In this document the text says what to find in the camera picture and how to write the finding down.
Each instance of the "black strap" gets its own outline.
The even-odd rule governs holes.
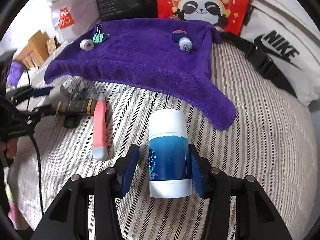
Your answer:
[[[262,77],[270,80],[276,87],[297,97],[287,78],[260,47],[230,32],[221,33],[220,36],[223,39],[232,41],[238,49],[242,50],[245,53],[245,57]]]

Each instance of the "purple pillow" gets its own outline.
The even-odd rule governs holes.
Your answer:
[[[16,87],[24,71],[25,71],[24,65],[22,65],[18,61],[13,61],[11,63],[10,72],[8,75],[8,80],[7,80],[8,84],[10,86]]]

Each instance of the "pink utility knife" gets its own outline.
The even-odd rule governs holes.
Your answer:
[[[101,95],[93,114],[92,156],[97,161],[105,161],[108,158],[106,118],[106,98]]]

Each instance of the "panda face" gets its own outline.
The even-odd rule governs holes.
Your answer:
[[[184,10],[184,18],[188,20],[202,20],[216,24],[223,11],[219,0],[187,0],[179,4]]]

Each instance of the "screw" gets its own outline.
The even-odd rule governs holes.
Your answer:
[[[113,168],[113,167],[110,167],[110,168],[107,168],[106,169],[106,173],[108,173],[108,174],[112,174],[112,173],[114,173],[116,170],[115,170],[115,168]]]
[[[218,168],[211,168],[210,171],[213,173],[213,174],[219,174],[220,173],[220,170]]]
[[[247,176],[247,181],[254,182],[254,180],[255,180],[254,176],[251,176],[251,175]]]
[[[76,181],[76,180],[78,180],[79,179],[79,175],[78,174],[73,174],[72,176],[71,176],[71,180],[72,181]]]

